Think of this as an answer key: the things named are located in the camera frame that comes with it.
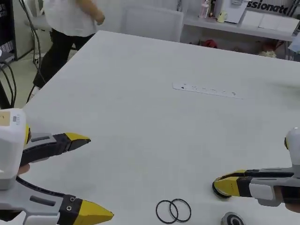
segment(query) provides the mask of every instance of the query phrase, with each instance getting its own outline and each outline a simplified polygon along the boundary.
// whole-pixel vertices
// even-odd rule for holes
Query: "table surface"
[[[115,214],[107,225],[160,225],[156,204],[175,198],[191,206],[187,225],[218,225],[229,211],[247,224],[298,223],[284,205],[221,201],[211,184],[237,169],[290,166],[283,140],[300,124],[299,71],[297,62],[99,31],[24,108],[33,132],[92,142],[23,178],[101,204]],[[243,99],[172,88],[181,82]],[[171,219],[167,205],[159,213]]]

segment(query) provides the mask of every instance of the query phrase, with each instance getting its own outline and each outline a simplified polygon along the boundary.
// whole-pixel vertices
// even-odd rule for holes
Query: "white shelf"
[[[289,33],[264,29],[259,27],[252,26],[242,26],[241,24],[235,23],[220,23],[217,22],[214,18],[199,18],[197,16],[186,15],[184,18],[184,24],[196,27],[203,27],[213,30],[223,30],[232,33],[238,34],[247,34],[251,36],[263,37],[263,38],[272,38],[283,41],[292,41],[295,35],[290,35]]]

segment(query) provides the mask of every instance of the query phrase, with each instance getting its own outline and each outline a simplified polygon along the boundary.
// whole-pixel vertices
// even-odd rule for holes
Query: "white shirt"
[[[87,37],[97,32],[95,21],[84,13],[76,0],[44,0],[48,24],[68,36]]]

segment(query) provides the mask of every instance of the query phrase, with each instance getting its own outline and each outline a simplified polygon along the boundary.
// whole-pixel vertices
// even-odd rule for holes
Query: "black rubber ring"
[[[167,222],[167,221],[162,220],[162,218],[159,217],[159,215],[158,215],[158,206],[159,206],[161,203],[170,203],[170,206],[173,205],[173,206],[175,207],[176,212],[177,212],[177,217],[174,217],[173,214],[172,214],[172,216],[174,217],[174,220],[173,220],[173,221]],[[171,202],[171,201],[169,201],[169,200],[162,200],[162,201],[160,201],[160,202],[156,205],[155,212],[156,212],[156,216],[158,217],[158,219],[159,219],[161,222],[163,222],[164,224],[173,224],[173,223],[175,223],[175,222],[177,221],[178,215],[179,215],[179,214],[178,214],[178,208],[176,207],[176,205],[175,205],[173,202]]]
[[[181,198],[176,198],[176,199],[174,199],[173,201],[171,201],[171,204],[174,205],[174,202],[182,202],[182,203],[185,203],[185,204],[188,206],[188,209],[189,209],[189,216],[188,216],[187,219],[181,220],[181,219],[178,219],[178,216],[177,216],[176,221],[181,222],[181,223],[185,223],[185,222],[189,221],[190,218],[191,218],[191,216],[192,216],[192,209],[191,209],[191,207],[189,206],[189,204],[188,204],[186,201],[184,201],[183,199],[181,199]],[[174,216],[173,213],[172,213],[171,204],[170,204],[170,207],[169,207],[169,211],[170,211],[170,214],[172,215],[172,217],[175,219],[175,216]]]

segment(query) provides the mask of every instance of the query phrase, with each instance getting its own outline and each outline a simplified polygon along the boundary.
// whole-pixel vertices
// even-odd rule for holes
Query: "black cable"
[[[36,30],[34,29],[34,26],[32,24],[32,20],[31,20],[31,18],[29,16],[29,13],[28,13],[28,10],[27,10],[27,8],[25,6],[24,1],[23,0],[19,0],[19,3],[20,3],[22,9],[24,10],[24,12],[25,12],[25,14],[27,16],[27,19],[28,19],[29,24],[30,24],[30,29],[31,29],[32,37],[33,37],[33,61],[32,62],[33,62],[34,66],[37,69],[38,75],[42,78],[43,82],[46,83],[46,80],[44,79],[43,75],[41,74],[42,53],[41,53],[41,44],[40,44],[40,40],[39,40],[38,34],[37,34]],[[36,41],[35,40],[37,40],[37,48],[38,48],[38,67],[37,67],[37,65],[35,63],[35,55],[36,55]],[[35,86],[32,87],[32,89],[31,89],[31,91],[30,91],[30,93],[29,93],[29,95],[27,97],[26,103],[29,102],[30,96],[31,96],[34,88],[35,88]]]
[[[28,102],[29,102],[29,100],[30,100],[30,96],[31,96],[31,94],[32,94],[32,92],[33,92],[33,90],[34,90],[34,88],[35,88],[35,86],[33,86],[33,87],[32,87],[32,89],[31,89],[31,91],[29,92],[29,95],[28,95],[28,97],[27,97],[27,101],[26,101],[26,103],[28,103]]]
[[[5,79],[7,81],[7,84],[8,84],[8,87],[9,87],[9,90],[10,90],[10,93],[11,93],[11,100],[10,100],[10,107],[13,108],[14,106],[14,92],[13,92],[13,89],[11,87],[11,84],[10,84],[10,81],[8,79],[8,75],[6,74],[6,72],[4,71],[4,69],[2,67],[0,67],[0,70],[3,72],[4,76],[5,76]]]
[[[38,64],[38,67],[36,66],[36,64],[34,63],[34,65],[36,66],[37,68],[37,73],[39,74],[39,76],[41,76],[42,80],[44,81],[44,83],[46,83],[46,80],[44,79],[44,77],[42,76],[41,74],[41,62],[42,62],[42,54],[41,54],[41,43],[40,43],[40,40],[39,40],[39,37],[38,37],[38,34],[36,32],[36,30],[34,29],[34,26],[33,26],[33,23],[32,23],[32,20],[30,18],[30,15],[27,11],[27,8],[25,6],[25,3],[23,0],[19,0],[19,3],[21,4],[21,7],[22,9],[24,10],[26,16],[27,16],[27,19],[29,21],[29,24],[30,24],[30,28],[31,28],[31,32],[32,32],[32,35],[33,35],[33,45],[34,45],[34,53],[35,53],[35,38],[37,39],[37,47],[38,47],[38,61],[39,61],[39,64]]]
[[[14,89],[15,89],[15,92],[14,92],[14,100],[13,100],[13,102],[11,103],[11,104],[12,104],[12,108],[13,108],[13,107],[15,106],[15,99],[16,99],[16,97],[17,97],[17,84],[16,84],[16,82],[15,82],[15,75],[14,75],[13,69],[11,68],[11,66],[10,66],[7,62],[5,62],[5,61],[0,61],[0,64],[4,64],[4,65],[6,65],[6,66],[9,68],[10,73],[11,73],[11,77],[12,77],[12,79],[13,79],[13,84],[14,84]]]

